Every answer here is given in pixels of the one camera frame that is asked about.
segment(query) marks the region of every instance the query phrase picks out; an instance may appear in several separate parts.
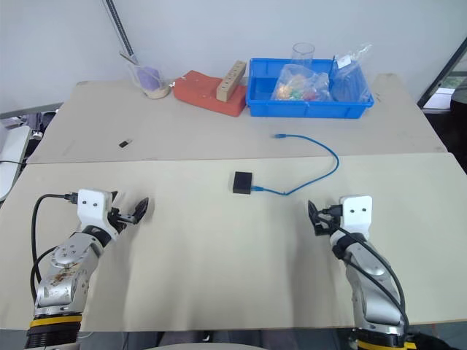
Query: black cable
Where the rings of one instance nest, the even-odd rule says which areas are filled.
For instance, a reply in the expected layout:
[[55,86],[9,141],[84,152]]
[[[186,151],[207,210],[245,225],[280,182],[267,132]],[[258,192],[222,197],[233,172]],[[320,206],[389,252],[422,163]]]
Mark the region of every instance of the black cable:
[[46,250],[45,252],[43,252],[41,254],[40,257],[38,257],[35,261],[34,261],[34,264],[32,265],[32,269],[31,269],[31,275],[29,276],[29,286],[31,287],[31,295],[32,295],[32,300],[34,302],[36,302],[36,299],[37,299],[37,293],[36,293],[36,286],[34,285],[34,274],[36,272],[39,272],[39,263],[41,262],[41,260],[47,255],[49,254],[50,252],[53,252],[53,250],[56,248],[56,246],[54,246],[53,248],[50,248],[48,250]]
[[[53,195],[53,194],[46,194],[41,195],[37,200],[36,204],[34,205],[34,209],[32,211],[32,221],[31,221],[31,250],[32,250],[32,262],[35,263],[37,260],[37,249],[36,249],[36,220],[37,220],[37,211],[39,210],[39,205],[45,198],[65,198],[65,195]],[[36,269],[36,277],[37,282],[40,283],[42,277],[39,269]]]
[[14,163],[14,164],[19,164],[20,166],[25,166],[27,163],[21,163],[21,162],[15,162],[13,160],[0,160],[0,163]]
[[360,272],[362,275],[364,275],[367,279],[372,281],[383,293],[386,294],[388,298],[393,302],[394,306],[399,310],[399,312],[402,315],[402,318],[404,319],[404,335],[408,333],[409,330],[409,317],[407,317],[407,314],[405,310],[402,309],[402,305],[394,298],[394,296],[386,289],[385,286],[380,284],[372,275],[370,275],[368,272],[363,270],[360,266],[354,264],[348,259],[342,259],[346,264],[352,266],[355,270]]
[[391,277],[393,277],[394,283],[397,286],[397,291],[398,291],[399,297],[401,299],[401,302],[400,302],[401,307],[405,311],[406,310],[406,298],[405,298],[405,295],[404,295],[404,291],[402,290],[402,285],[401,285],[399,279],[397,278],[394,270],[390,267],[390,265],[386,262],[386,260],[381,255],[379,255],[379,253],[376,250],[371,248],[368,244],[365,243],[364,240],[358,238],[356,235],[351,234],[349,231],[345,230],[344,228],[342,228],[340,226],[334,225],[329,220],[323,219],[322,217],[319,217],[319,219],[321,221],[323,221],[324,223],[328,224],[329,227],[336,228],[337,230],[344,233],[346,236],[350,237],[353,241],[361,244],[363,246],[363,248],[368,250],[375,258],[378,259],[378,261],[387,269],[387,271],[389,272]]

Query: small black object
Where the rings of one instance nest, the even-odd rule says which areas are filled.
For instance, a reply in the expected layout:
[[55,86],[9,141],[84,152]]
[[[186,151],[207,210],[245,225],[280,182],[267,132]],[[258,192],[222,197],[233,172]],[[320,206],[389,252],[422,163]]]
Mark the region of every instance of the small black object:
[[72,204],[78,204],[78,193],[71,192],[65,195],[65,199],[68,200]]
[[[329,227],[327,225],[325,227],[323,225],[323,222],[319,217],[320,213],[331,216],[330,222],[333,224],[333,227]],[[318,211],[313,202],[308,201],[308,217],[313,224],[315,236],[330,236],[334,232],[336,232],[336,228],[338,228],[341,225],[341,215],[342,205],[340,204],[331,206],[329,209],[323,209],[322,211]]]
[[406,337],[403,335],[372,332],[370,330],[356,330],[357,339],[371,345],[387,348],[403,348]]
[[[120,231],[123,230],[123,229],[121,229],[119,231],[118,227],[115,227],[115,229],[117,230],[117,232],[120,232]],[[112,237],[110,236],[110,234],[108,234],[106,231],[104,231],[101,228],[96,227],[96,226],[92,226],[92,225],[91,226],[86,226],[85,229],[82,232],[97,238],[97,240],[102,244],[103,247],[105,247],[112,240]]]
[[134,213],[133,213],[134,224],[137,224],[143,218],[143,216],[146,214],[148,206],[149,206],[149,198],[148,197],[146,197],[145,199],[143,199],[142,201],[140,201],[136,205],[136,207],[134,209]]
[[251,193],[252,176],[252,173],[242,173],[241,171],[236,171],[235,178],[233,179],[233,193],[249,195]]
[[333,253],[337,259],[342,260],[345,258],[345,251],[351,244],[357,243],[354,236],[357,236],[361,241],[366,241],[365,236],[361,233],[352,233],[352,236],[342,236],[339,238],[335,245],[333,245]]

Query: glass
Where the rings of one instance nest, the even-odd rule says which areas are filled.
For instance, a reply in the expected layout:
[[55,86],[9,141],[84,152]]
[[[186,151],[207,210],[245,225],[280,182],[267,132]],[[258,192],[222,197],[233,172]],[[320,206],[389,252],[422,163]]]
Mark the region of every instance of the glass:
[[148,98],[163,98],[170,87],[164,80],[162,73],[156,68],[152,55],[148,52],[141,52],[131,56],[131,60],[137,64],[129,64],[133,83],[140,88]]
[[298,42],[292,47],[292,57],[290,62],[298,64],[308,69],[312,68],[314,46],[309,42]]

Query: floor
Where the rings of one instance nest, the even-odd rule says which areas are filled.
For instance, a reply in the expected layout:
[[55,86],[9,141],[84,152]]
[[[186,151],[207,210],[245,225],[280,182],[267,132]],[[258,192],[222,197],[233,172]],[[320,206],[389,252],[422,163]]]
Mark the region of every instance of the floor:
[[[467,322],[424,324],[412,327],[446,341],[450,346],[467,350]],[[271,350],[350,350],[351,329],[245,330],[214,332],[215,343],[242,343]],[[81,350],[142,350],[174,343],[200,342],[203,332],[83,332]],[[26,331],[0,330],[0,349],[22,349]]]

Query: red foam block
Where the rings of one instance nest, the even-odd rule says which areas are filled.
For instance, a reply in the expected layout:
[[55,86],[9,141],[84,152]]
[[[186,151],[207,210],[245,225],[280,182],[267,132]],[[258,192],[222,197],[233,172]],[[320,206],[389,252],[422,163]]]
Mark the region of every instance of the red foam block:
[[222,102],[216,99],[216,89],[220,82],[222,82],[221,78],[208,77],[198,71],[189,71],[175,80],[174,96],[198,107],[238,117],[246,106],[247,87],[237,86],[228,101]]

